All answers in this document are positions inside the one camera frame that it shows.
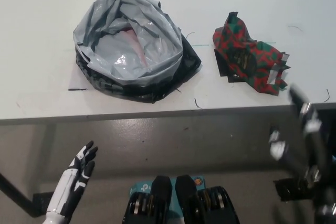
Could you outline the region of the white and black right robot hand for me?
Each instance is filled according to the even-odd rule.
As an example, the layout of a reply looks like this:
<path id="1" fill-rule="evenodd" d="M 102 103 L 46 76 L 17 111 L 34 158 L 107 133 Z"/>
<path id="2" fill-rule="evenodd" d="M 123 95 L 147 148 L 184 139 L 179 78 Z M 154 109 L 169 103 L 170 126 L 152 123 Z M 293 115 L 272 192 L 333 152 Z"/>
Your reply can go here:
<path id="1" fill-rule="evenodd" d="M 328 150 L 327 135 L 316 107 L 295 86 L 290 87 L 289 96 L 299 120 L 307 160 L 303 161 L 295 155 L 275 126 L 270 128 L 268 140 L 271 157 L 290 173 L 304 179 L 310 187 L 335 187 L 332 154 Z"/>

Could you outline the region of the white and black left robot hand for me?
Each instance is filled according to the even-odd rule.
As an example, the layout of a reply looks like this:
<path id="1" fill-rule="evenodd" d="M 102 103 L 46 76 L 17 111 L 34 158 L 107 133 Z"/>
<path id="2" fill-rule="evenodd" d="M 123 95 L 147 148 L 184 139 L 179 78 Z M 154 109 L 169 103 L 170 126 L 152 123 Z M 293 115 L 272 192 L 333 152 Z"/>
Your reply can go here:
<path id="1" fill-rule="evenodd" d="M 43 224 L 70 223 L 94 170 L 97 150 L 91 141 L 73 158 L 56 186 Z"/>

